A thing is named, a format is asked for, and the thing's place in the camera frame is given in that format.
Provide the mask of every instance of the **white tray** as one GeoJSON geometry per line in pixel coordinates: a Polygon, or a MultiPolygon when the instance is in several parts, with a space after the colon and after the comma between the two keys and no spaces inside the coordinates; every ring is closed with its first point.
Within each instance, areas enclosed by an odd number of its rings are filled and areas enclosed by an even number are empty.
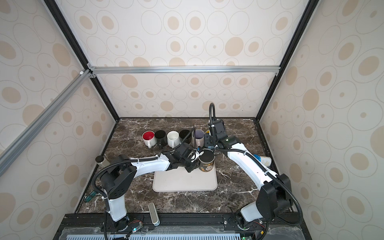
{"type": "Polygon", "coordinates": [[[183,167],[155,172],[152,184],[155,192],[213,191],[217,188],[215,166],[209,172],[196,168],[187,172],[183,167]]]}

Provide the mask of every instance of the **ventilation grille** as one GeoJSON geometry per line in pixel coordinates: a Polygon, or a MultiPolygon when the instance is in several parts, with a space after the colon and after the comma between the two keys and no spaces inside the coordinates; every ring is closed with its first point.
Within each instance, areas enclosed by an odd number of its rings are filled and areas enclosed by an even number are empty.
{"type": "Polygon", "coordinates": [[[238,233],[131,235],[129,240],[240,240],[238,233]]]}
{"type": "MultiPolygon", "coordinates": [[[[125,234],[112,234],[108,240],[124,237],[125,234]]],[[[68,235],[67,240],[104,240],[102,234],[68,235]]],[[[238,233],[202,233],[202,234],[133,234],[129,240],[240,240],[238,233]]]]}
{"type": "MultiPolygon", "coordinates": [[[[112,240],[119,237],[125,237],[126,234],[111,234],[108,235],[108,240],[112,240]]],[[[68,235],[67,240],[105,240],[103,234],[73,234],[68,235]]]]}

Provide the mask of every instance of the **wallpaper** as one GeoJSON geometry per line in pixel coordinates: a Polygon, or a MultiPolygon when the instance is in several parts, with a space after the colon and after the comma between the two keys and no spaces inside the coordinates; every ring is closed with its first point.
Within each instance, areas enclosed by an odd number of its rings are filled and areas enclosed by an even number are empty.
{"type": "Polygon", "coordinates": [[[0,1],[0,154],[80,69],[40,1],[0,1]]]}
{"type": "Polygon", "coordinates": [[[255,117],[274,73],[100,74],[120,117],[255,117]]]}
{"type": "Polygon", "coordinates": [[[383,239],[384,1],[324,0],[261,125],[314,240],[383,239]]]}
{"type": "Polygon", "coordinates": [[[279,65],[307,0],[56,0],[93,66],[279,65]]]}
{"type": "Polygon", "coordinates": [[[1,240],[53,238],[77,206],[114,123],[86,80],[0,177],[1,240]]]}

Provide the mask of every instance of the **black cable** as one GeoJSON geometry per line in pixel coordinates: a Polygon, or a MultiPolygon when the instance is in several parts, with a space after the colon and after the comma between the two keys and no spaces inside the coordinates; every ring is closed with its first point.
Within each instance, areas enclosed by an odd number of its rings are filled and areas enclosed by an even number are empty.
{"type": "Polygon", "coordinates": [[[194,131],[195,129],[196,129],[196,127],[193,127],[193,128],[189,131],[189,133],[185,136],[185,138],[183,138],[183,139],[181,140],[181,142],[180,142],[176,147],[171,148],[170,150],[160,151],[160,153],[163,153],[163,152],[170,152],[170,151],[173,151],[173,150],[175,150],[176,148],[178,148],[182,143],[184,143],[184,142],[186,141],[186,139],[192,134],[192,131],[194,131]]]}
{"type": "Polygon", "coordinates": [[[217,134],[216,134],[216,129],[212,126],[214,120],[216,120],[215,104],[211,103],[209,105],[209,123],[210,123],[209,131],[211,133],[211,136],[213,137],[212,142],[213,142],[213,145],[215,146],[217,141],[217,134]]]}
{"type": "MultiPolygon", "coordinates": [[[[252,155],[250,154],[249,152],[245,152],[244,150],[241,150],[241,149],[223,149],[223,148],[215,148],[216,150],[220,151],[220,152],[240,152],[240,153],[245,153],[250,159],[252,159],[258,166],[259,168],[263,171],[263,172],[266,172],[267,170],[264,168],[264,166],[252,155]]],[[[266,173],[267,176],[269,176],[275,183],[277,183],[282,189],[284,189],[284,191],[286,193],[289,194],[289,196],[292,198],[293,200],[293,203],[295,204],[296,208],[297,208],[297,213],[299,214],[299,220],[297,222],[289,222],[279,216],[277,216],[276,218],[280,219],[282,222],[290,225],[290,226],[299,226],[303,223],[303,210],[301,209],[301,206],[299,204],[299,202],[297,201],[296,197],[293,195],[293,193],[289,190],[289,188],[287,188],[280,180],[278,180],[275,176],[273,176],[271,173],[267,172],[266,173]]]]}
{"type": "Polygon", "coordinates": [[[196,128],[193,130],[193,141],[194,141],[194,147],[195,149],[197,149],[197,146],[196,146],[196,128]]]}
{"type": "Polygon", "coordinates": [[[93,176],[92,178],[92,181],[91,181],[91,185],[93,187],[93,190],[99,194],[101,194],[104,198],[107,198],[107,194],[102,191],[97,185],[96,185],[96,179],[102,174],[104,173],[105,171],[107,171],[108,169],[112,168],[112,167],[115,167],[115,166],[119,166],[119,165],[124,165],[126,163],[131,163],[131,162],[147,162],[147,161],[152,161],[152,160],[156,160],[158,159],[158,157],[148,157],[148,158],[135,158],[135,159],[127,159],[127,160],[124,160],[124,161],[121,161],[121,162],[117,162],[117,163],[113,163],[103,169],[101,169],[100,171],[98,171],[97,173],[95,173],[95,175],[93,176]]]}
{"type": "Polygon", "coordinates": [[[268,227],[269,227],[269,222],[268,221],[265,221],[265,230],[264,230],[264,233],[259,235],[259,237],[256,238],[256,240],[262,240],[265,235],[266,235],[266,232],[268,231],[268,227]]]}
{"type": "Polygon", "coordinates": [[[108,212],[105,211],[105,220],[104,220],[104,238],[105,238],[105,240],[108,240],[108,236],[107,236],[107,215],[108,215],[108,212]]]}

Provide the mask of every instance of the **red mug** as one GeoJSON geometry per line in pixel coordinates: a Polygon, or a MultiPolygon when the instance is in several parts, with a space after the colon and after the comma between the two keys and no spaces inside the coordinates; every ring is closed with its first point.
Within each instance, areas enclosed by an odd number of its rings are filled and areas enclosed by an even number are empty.
{"type": "Polygon", "coordinates": [[[144,141],[144,144],[148,148],[152,148],[154,145],[156,145],[156,138],[155,138],[155,133],[154,132],[146,131],[145,133],[143,133],[143,135],[141,137],[142,137],[142,139],[144,141]]]}

